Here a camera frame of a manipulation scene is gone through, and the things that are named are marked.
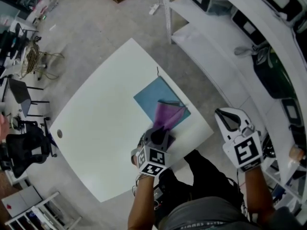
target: black pants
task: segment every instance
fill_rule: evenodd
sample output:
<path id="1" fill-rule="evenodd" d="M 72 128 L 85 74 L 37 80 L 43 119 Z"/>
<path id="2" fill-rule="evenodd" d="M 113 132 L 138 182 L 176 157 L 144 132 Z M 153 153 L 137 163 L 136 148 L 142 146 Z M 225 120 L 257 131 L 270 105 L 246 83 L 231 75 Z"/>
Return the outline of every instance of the black pants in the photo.
<path id="1" fill-rule="evenodd" d="M 203 197 L 220 197 L 241 209 L 243 195 L 238 193 L 238 188 L 231 185 L 226 176 L 209 160 L 201 156 L 197 150 L 192 151 L 184 159 L 192 170 L 193 186 L 178 181 L 170 169 L 159 176 L 159 188 L 164 194 L 161 207 L 155 211 L 156 227 L 177 206 Z"/>

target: table hole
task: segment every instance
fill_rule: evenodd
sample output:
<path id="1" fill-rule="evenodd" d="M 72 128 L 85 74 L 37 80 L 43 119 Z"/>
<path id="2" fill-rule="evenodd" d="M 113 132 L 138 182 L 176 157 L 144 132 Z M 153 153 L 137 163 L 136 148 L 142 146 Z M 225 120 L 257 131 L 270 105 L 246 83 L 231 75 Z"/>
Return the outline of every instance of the table hole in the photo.
<path id="1" fill-rule="evenodd" d="M 62 137 L 63 137 L 62 131 L 61 131 L 60 129 L 58 129 L 57 135 L 58 135 L 59 138 L 62 138 Z"/>

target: gray shirt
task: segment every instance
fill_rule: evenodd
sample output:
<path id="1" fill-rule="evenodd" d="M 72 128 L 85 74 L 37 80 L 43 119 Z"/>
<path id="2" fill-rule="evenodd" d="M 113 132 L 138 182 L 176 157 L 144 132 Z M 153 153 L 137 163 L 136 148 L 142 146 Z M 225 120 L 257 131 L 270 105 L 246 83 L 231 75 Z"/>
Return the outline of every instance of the gray shirt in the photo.
<path id="1" fill-rule="evenodd" d="M 296 230 L 301 225 L 287 207 L 274 212 L 265 230 Z M 160 230 L 260 230 L 261 228 L 248 219 L 232 204 L 219 197 L 204 197 L 186 202 L 175 208 Z"/>

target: purple cloth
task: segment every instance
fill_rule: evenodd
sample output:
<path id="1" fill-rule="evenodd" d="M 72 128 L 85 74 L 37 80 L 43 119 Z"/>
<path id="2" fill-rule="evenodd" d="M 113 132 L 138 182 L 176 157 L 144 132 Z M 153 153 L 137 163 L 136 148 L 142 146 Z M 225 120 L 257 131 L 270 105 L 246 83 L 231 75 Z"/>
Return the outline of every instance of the purple cloth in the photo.
<path id="1" fill-rule="evenodd" d="M 155 111 L 154 127 L 163 127 L 164 130 L 171 130 L 182 118 L 186 107 L 179 106 L 178 102 L 158 102 Z"/>

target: blue cloth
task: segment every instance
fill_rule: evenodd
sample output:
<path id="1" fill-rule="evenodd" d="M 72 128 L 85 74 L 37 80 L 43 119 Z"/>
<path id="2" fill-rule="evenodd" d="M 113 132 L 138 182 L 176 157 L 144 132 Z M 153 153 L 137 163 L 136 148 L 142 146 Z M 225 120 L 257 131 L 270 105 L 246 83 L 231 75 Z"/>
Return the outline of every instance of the blue cloth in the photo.
<path id="1" fill-rule="evenodd" d="M 152 81 L 148 86 L 137 93 L 134 96 L 134 99 L 140 105 L 143 111 L 148 115 L 152 122 L 154 122 L 155 111 L 158 102 L 175 102 L 180 106 L 185 106 L 162 77 L 158 77 Z M 186 109 L 182 118 L 176 123 L 174 127 L 176 127 L 190 115 L 191 112 Z"/>

